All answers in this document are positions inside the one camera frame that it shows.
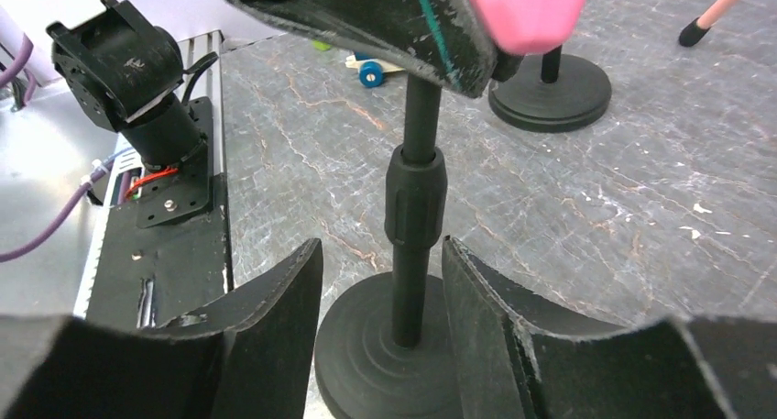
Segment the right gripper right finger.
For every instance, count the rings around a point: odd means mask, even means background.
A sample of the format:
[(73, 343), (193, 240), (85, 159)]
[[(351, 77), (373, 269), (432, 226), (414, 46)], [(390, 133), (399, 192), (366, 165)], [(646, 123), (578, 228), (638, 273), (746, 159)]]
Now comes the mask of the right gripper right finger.
[(773, 418), (776, 325), (669, 315), (632, 328), (579, 314), (443, 242), (467, 418)]

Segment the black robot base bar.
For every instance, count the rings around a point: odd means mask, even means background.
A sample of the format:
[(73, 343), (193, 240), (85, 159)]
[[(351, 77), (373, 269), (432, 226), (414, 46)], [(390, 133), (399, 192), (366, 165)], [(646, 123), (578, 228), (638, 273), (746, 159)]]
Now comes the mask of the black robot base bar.
[(72, 313), (118, 329), (162, 325), (231, 291), (232, 249), (221, 105), (191, 101), (207, 136), (207, 167), (149, 182), (139, 155), (119, 157), (87, 254)]

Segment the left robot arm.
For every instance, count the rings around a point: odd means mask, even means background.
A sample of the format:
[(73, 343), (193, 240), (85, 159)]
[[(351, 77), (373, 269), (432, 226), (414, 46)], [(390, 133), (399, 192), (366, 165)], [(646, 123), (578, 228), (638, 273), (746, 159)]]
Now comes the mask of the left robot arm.
[(101, 2), (104, 11), (75, 28), (59, 21), (47, 26), (56, 71), (90, 120), (122, 135), (151, 170), (199, 158), (207, 138), (190, 100), (217, 54), (185, 67), (174, 38), (133, 4)]

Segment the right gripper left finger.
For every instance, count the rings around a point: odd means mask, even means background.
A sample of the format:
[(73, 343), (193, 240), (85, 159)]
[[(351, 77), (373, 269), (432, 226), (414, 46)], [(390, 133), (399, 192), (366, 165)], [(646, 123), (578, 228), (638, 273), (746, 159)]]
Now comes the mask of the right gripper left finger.
[(165, 324), (121, 331), (72, 315), (1, 319), (4, 418), (300, 418), (323, 247)]

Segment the pink microphone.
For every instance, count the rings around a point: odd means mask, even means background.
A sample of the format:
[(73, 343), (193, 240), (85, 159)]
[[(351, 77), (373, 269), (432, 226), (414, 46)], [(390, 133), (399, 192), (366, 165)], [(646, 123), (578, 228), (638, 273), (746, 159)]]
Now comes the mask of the pink microphone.
[(489, 36), (514, 56), (543, 54), (573, 34), (586, 0), (469, 0)]

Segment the black microphone stand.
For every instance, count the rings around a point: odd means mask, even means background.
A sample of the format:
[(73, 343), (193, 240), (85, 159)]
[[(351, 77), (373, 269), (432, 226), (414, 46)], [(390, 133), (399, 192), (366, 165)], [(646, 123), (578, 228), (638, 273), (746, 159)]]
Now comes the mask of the black microphone stand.
[(392, 269), (344, 291), (315, 340), (318, 391), (337, 418), (459, 418), (443, 282), (429, 272), (447, 172), (436, 144), (443, 90), (477, 98), (512, 76), (470, 0), (226, 0), (271, 27), (399, 65), (403, 140), (386, 174)]
[(558, 47), (525, 58), (509, 80), (490, 84), (487, 100), (508, 125), (553, 134), (592, 125), (606, 113), (611, 96), (605, 71)]

